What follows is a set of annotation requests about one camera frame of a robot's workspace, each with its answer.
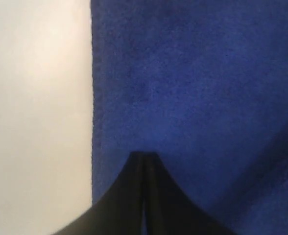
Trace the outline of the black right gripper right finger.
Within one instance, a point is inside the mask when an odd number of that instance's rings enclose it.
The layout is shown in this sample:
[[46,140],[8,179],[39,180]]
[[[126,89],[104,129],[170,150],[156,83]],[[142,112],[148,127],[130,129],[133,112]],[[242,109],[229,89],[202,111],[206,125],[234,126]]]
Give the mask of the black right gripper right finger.
[[233,235],[181,190],[156,153],[144,154],[144,209],[148,235]]

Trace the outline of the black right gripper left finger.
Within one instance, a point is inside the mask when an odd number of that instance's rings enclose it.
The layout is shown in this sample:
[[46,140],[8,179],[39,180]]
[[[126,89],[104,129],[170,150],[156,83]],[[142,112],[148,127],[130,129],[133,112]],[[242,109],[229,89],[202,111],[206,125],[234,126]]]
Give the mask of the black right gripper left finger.
[[140,235],[144,156],[132,152],[104,195],[57,235]]

